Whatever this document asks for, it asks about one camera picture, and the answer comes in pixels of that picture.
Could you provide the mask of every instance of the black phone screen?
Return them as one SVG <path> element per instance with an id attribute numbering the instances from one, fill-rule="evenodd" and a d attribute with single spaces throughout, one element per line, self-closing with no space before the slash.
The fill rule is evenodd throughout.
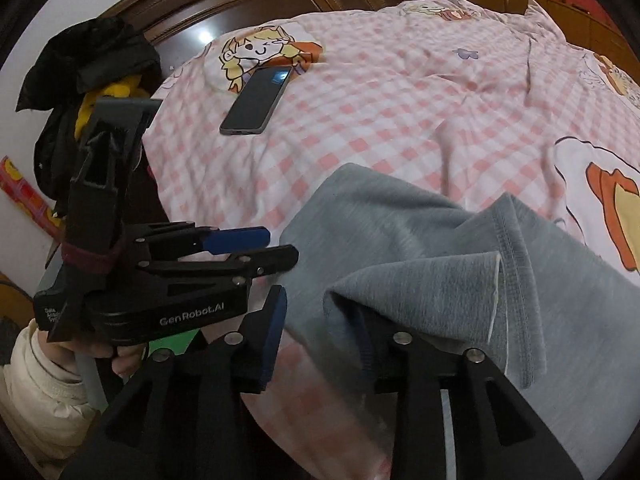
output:
<path id="1" fill-rule="evenodd" d="M 257 69 L 238 94 L 220 125 L 223 135 L 259 134 L 289 81 L 292 67 L 270 66 Z"/>

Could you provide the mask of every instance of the folded gray cloth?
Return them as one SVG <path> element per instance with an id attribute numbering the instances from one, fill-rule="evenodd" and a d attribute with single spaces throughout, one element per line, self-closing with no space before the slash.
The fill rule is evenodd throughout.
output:
<path id="1" fill-rule="evenodd" d="M 300 251 L 279 279 L 288 330 L 387 452 L 392 405 L 367 395 L 338 296 L 440 348 L 483 348 L 586 480 L 602 474 L 638 423 L 640 290 L 513 196 L 472 214 L 348 164 L 280 240 Z"/>

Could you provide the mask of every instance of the beige sleeve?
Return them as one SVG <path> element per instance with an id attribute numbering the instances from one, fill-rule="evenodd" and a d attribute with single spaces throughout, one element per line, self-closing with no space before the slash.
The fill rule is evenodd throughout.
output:
<path id="1" fill-rule="evenodd" d="M 27 457 L 42 470 L 81 444 L 95 411 L 79 376 L 42 352 L 34 321 L 20 332 L 11 364 L 0 372 L 0 415 Z"/>

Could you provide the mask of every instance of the maroon strap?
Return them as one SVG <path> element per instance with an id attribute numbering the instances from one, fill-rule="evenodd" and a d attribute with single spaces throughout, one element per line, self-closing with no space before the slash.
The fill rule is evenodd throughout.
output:
<path id="1" fill-rule="evenodd" d="M 108 253 L 96 254 L 62 242 L 62 261 L 89 274 L 109 274 L 122 252 L 122 246 L 123 240 L 120 238 Z"/>

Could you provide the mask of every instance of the metal bolt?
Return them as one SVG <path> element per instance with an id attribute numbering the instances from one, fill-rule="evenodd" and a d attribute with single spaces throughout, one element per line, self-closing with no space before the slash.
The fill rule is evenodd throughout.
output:
<path id="1" fill-rule="evenodd" d="M 239 332 L 229 332 L 225 335 L 225 343 L 228 345 L 239 345 L 242 341 L 244 341 L 244 336 Z"/>
<path id="2" fill-rule="evenodd" d="M 472 363 L 481 363 L 484 361 L 484 352 L 478 348 L 470 348 L 466 351 L 466 358 Z"/>
<path id="3" fill-rule="evenodd" d="M 173 355 L 174 352 L 170 348 L 159 348 L 151 354 L 151 358 L 156 363 L 164 363 L 169 357 Z"/>
<path id="4" fill-rule="evenodd" d="M 408 332 L 396 332 L 394 334 L 394 341 L 399 345 L 408 345 L 414 338 Z"/>

